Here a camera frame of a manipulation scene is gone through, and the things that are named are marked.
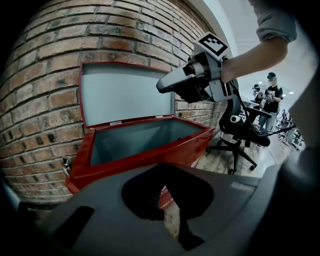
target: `chair armrest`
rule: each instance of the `chair armrest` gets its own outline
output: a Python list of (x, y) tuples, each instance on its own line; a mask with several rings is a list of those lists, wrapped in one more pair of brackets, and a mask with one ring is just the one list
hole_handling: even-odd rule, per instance
[(256, 116), (260, 115), (260, 116), (265, 116), (266, 118), (272, 117), (272, 115), (270, 115), (269, 113), (255, 109), (255, 108), (246, 107), (245, 110), (248, 111), (249, 113), (252, 113), (253, 115), (256, 115)]

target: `white ceiling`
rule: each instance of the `white ceiling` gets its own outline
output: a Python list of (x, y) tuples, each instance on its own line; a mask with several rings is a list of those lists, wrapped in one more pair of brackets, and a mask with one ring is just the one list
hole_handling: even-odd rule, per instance
[[(257, 17), (248, 0), (219, 0), (234, 33), (238, 54), (242, 54), (258, 45), (256, 34)], [(271, 69), (246, 75), (238, 79), (241, 94), (252, 99), (252, 87), (262, 82), (268, 84), (268, 72), (277, 75), (278, 84), (286, 97), (282, 100), (282, 108), (288, 110), (308, 85), (318, 66), (318, 56), (313, 50), (303, 30), (297, 24), (297, 40), (288, 46), (286, 59)]]

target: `cable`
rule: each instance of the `cable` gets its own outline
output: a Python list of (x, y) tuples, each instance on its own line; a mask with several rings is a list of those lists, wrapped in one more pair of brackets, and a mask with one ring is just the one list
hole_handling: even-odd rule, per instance
[(284, 128), (284, 129), (281, 129), (281, 130), (278, 130), (278, 131), (263, 131), (263, 132), (260, 132), (255, 126), (252, 125), (250, 119), (249, 119), (249, 116), (248, 116), (248, 113), (246, 111), (246, 106), (245, 104), (243, 103), (242, 99), (241, 99), (241, 96), (240, 96), (240, 93), (239, 93), (239, 90), (238, 88), (236, 87), (235, 83), (233, 80), (231, 80), (230, 82), (230, 85), (232, 86), (232, 88), (234, 89), (234, 93), (235, 95), (238, 97), (239, 101), (240, 101), (240, 104), (243, 108), (243, 111), (245, 113), (245, 118), (248, 120), (250, 126), (251, 126), (251, 129), (254, 131), (254, 133), (259, 136), (259, 137), (269, 137), (271, 135), (274, 135), (274, 134), (279, 134), (279, 133), (282, 133), (282, 132), (286, 132), (286, 131), (289, 131), (291, 130), (292, 128), (295, 128), (296, 126), (291, 126), (291, 127), (287, 127), (287, 128)]

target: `person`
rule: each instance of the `person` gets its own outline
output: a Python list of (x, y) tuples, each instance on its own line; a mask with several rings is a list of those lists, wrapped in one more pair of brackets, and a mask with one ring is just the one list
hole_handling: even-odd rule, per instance
[(271, 118), (260, 115), (259, 125), (261, 132), (265, 130), (270, 132), (272, 130), (277, 119), (279, 102), (283, 99), (283, 90), (280, 86), (278, 86), (276, 74), (270, 72), (267, 78), (270, 86), (265, 90), (263, 98), (266, 100), (266, 102), (262, 110), (269, 113)]
[[(291, 116), (288, 118), (287, 120), (287, 126), (286, 127), (291, 127), (291, 126), (294, 126), (294, 122), (292, 121), (292, 118)], [(295, 128), (292, 128), (291, 130), (287, 130), (286, 133), (285, 133), (285, 136), (282, 140), (282, 142), (284, 144), (286, 144), (287, 146), (289, 146), (291, 143), (292, 143), (292, 139), (294, 137), (294, 134), (295, 134)]]
[(286, 122), (287, 122), (287, 118), (288, 118), (288, 115), (287, 115), (287, 113), (286, 113), (286, 110), (284, 109), (283, 111), (282, 111), (282, 119), (281, 119), (281, 127), (282, 128), (286, 128), (285, 127), (285, 124), (286, 124)]
[(253, 108), (256, 110), (260, 110), (260, 104), (264, 98), (264, 93), (263, 93), (263, 91), (260, 90), (259, 84), (254, 85), (253, 96), (254, 96), (254, 100), (252, 102), (259, 104), (258, 106), (254, 106)]
[(282, 62), (288, 53), (288, 44), (297, 39), (295, 18), (263, 0), (248, 0), (257, 16), (256, 31), (260, 44), (251, 50), (225, 60), (221, 79), (229, 81), (258, 71), (269, 69)]

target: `black office chair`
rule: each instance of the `black office chair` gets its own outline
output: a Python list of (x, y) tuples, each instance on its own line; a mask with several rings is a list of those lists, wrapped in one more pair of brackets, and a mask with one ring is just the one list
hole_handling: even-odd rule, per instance
[[(239, 88), (238, 82), (236, 80), (233, 81), (235, 86)], [(228, 93), (231, 91), (231, 85), (226, 85)], [(244, 111), (247, 111), (249, 114), (249, 120), (247, 119), (245, 122), (239, 121), (234, 122), (235, 117), (239, 116), (241, 112), (241, 103), (238, 97), (234, 97), (227, 101), (227, 108), (220, 119), (219, 125), (222, 132), (226, 134), (233, 135), (233, 139), (236, 140), (236, 143), (232, 143), (226, 141), (221, 138), (216, 146), (209, 146), (206, 149), (207, 153), (210, 153), (211, 150), (223, 150), (223, 151), (231, 151), (234, 156), (234, 166), (233, 169), (228, 170), (228, 174), (234, 174), (237, 171), (238, 165), (238, 157), (239, 155), (248, 160), (252, 165), (250, 170), (253, 171), (257, 164), (242, 150), (240, 149), (240, 145), (242, 140), (245, 140), (245, 147), (249, 148), (251, 146), (251, 142), (256, 143), (261, 146), (269, 146), (270, 139), (268, 137), (259, 136), (253, 129), (250, 123), (252, 124), (257, 116), (262, 115), (267, 118), (271, 118), (269, 113), (257, 110), (255, 108), (246, 107)]]

